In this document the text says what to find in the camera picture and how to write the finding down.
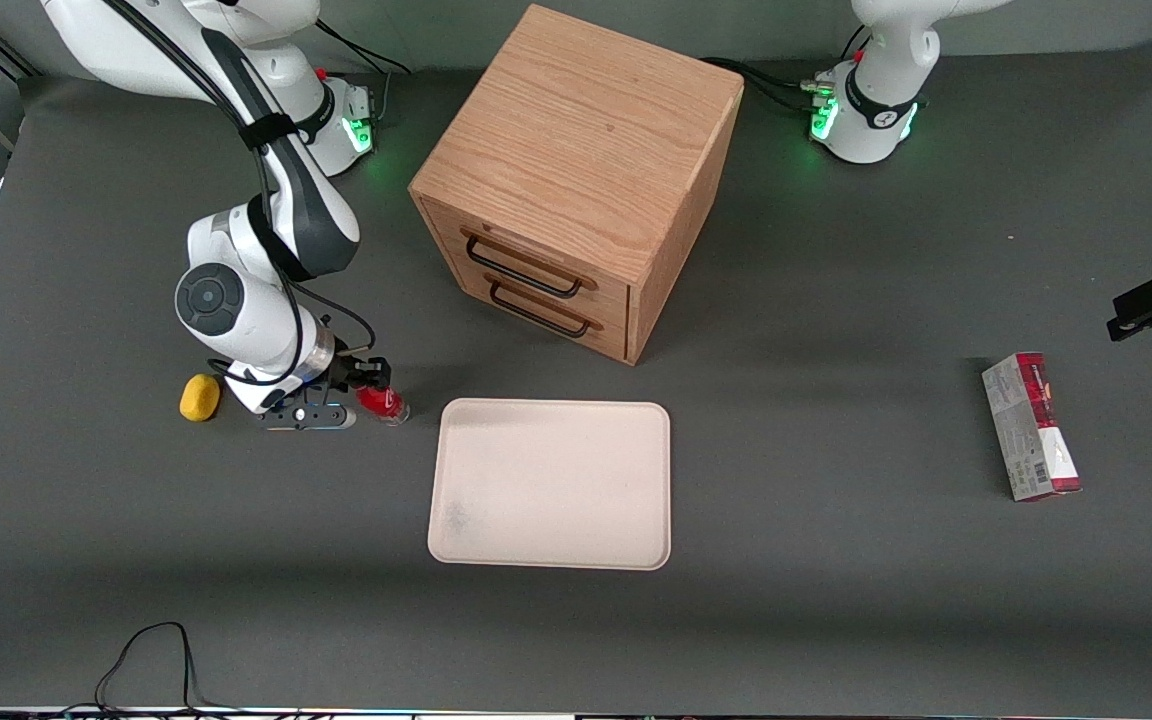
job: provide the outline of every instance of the black metal handle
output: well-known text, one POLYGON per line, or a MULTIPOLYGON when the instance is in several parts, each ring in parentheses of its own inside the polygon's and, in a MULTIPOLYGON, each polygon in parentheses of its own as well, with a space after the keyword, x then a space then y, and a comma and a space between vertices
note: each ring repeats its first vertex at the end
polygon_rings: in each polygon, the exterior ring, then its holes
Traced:
POLYGON ((545 318, 541 318, 539 314, 532 313, 532 311, 531 310, 526 310, 525 306, 517 306, 517 305, 513 304, 513 302, 509 302, 508 300, 500 300, 500 297, 497 295, 498 290, 500 290, 500 283, 493 281, 492 282, 492 291, 488 293, 488 296, 492 297, 492 302, 495 302, 495 304, 498 304, 499 306, 503 306, 503 309, 506 309, 508 311, 511 311, 511 313, 514 313, 514 314, 521 316, 521 318, 525 318, 528 320, 531 320, 531 323, 536 323, 538 325, 541 325, 541 327, 550 328, 550 329, 556 332, 558 334, 561 334, 561 336, 563 336, 563 338, 571 338, 573 340, 577 340, 577 338, 584 338, 585 333, 589 333, 589 328, 590 328, 590 321, 589 320, 585 320, 584 323, 582 323, 581 326, 579 326, 579 328, 577 328, 575 331, 568 329, 568 328, 562 327, 562 325, 559 325, 558 323, 554 323, 553 320, 547 320, 545 318))
POLYGON ((505 265, 497 263, 495 260, 484 258, 484 256, 480 256, 473 251, 473 248, 477 247, 477 243, 479 243, 479 238, 472 236, 471 234, 470 241, 465 243, 465 252, 470 255, 470 260, 475 260, 475 263, 483 265, 484 268, 493 268, 495 272, 502 274, 503 276, 513 279, 513 281, 522 282, 526 287, 536 288, 536 290, 544 291, 545 295, 553 295, 559 300, 571 300, 573 297, 576 296, 576 291, 579 291, 579 278, 573 281, 573 287, 570 288, 570 290, 559 290, 559 288, 552 285, 540 282, 536 278, 526 276, 525 274, 520 273, 517 270, 507 268, 505 265))

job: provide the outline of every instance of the small glass bottle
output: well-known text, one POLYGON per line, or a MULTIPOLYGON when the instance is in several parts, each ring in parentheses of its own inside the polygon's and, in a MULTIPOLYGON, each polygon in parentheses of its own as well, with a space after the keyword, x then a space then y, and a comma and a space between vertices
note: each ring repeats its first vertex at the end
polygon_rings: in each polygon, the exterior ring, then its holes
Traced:
POLYGON ((361 387, 355 393, 358 404, 387 425, 402 425, 411 418, 412 408, 392 387, 361 387))

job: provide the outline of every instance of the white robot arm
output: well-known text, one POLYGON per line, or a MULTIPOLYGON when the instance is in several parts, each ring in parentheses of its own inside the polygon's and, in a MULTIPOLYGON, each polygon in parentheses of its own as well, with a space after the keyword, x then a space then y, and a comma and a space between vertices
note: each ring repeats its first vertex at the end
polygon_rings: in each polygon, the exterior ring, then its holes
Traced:
MULTIPOLYGON (((314 22, 317 1, 251 0, 252 9, 268 15, 251 13, 247 1, 240 9, 233 0, 41 3, 65 45, 96 77, 132 92, 214 104, 256 156, 264 190, 189 228, 189 270, 175 293, 188 331, 233 357, 225 377, 238 401, 252 414, 267 414, 326 374, 359 381, 355 387, 365 384, 366 369, 342 354, 343 343, 297 304, 289 287, 343 270, 358 245, 357 219, 326 179, 312 152, 316 143, 306 145, 314 132, 289 118, 275 90, 293 104, 310 96, 306 88, 316 88, 320 99, 334 92, 300 50, 278 44, 279 33, 314 22), (271 61, 274 56, 283 62, 271 61), (266 77, 283 70, 291 70, 289 81, 272 88, 266 77)), ((344 115, 342 132, 351 119, 344 115)), ((326 156, 338 152, 329 143, 319 147, 326 156)), ((349 154, 351 161, 361 151, 351 147, 349 154)), ((385 374, 388 386, 388 365, 385 374)))
POLYGON ((864 59, 846 60, 817 73, 823 92, 812 138, 850 162, 886 159, 909 136, 919 90, 937 60, 942 18, 995 9, 1011 0, 852 0, 851 8, 872 32, 864 59))

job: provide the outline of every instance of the gray mat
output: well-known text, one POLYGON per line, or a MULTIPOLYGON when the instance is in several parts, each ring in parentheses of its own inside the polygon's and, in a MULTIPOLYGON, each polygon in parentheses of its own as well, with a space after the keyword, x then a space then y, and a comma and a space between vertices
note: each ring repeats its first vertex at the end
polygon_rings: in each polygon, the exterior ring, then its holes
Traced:
MULTIPOLYGON (((873 168, 750 94, 632 369, 444 267, 404 185, 473 79, 394 82, 339 181, 366 244, 314 287, 369 314, 417 415, 336 434, 175 411, 207 356, 172 313, 185 228, 255 191, 220 114, 32 88, 0 200, 0 703, 82 702, 177 619, 241 705, 1152 717, 1152 332, 1102 326, 1152 276, 1152 47, 948 59, 873 168), (977 373, 1017 350, 1048 354, 1082 495, 1007 495, 977 373), (666 568, 431 559, 457 396, 666 406, 666 568)), ((175 702, 173 642, 111 700, 175 702)))

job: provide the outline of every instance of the yellow sponge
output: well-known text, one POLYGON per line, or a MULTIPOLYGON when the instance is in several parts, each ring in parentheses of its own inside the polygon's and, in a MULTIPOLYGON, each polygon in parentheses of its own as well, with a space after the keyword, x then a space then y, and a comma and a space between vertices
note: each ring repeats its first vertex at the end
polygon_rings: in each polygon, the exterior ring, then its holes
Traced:
POLYGON ((220 382, 211 376, 197 374, 184 382, 180 393, 180 415, 184 419, 200 423, 211 419, 220 406, 220 382))

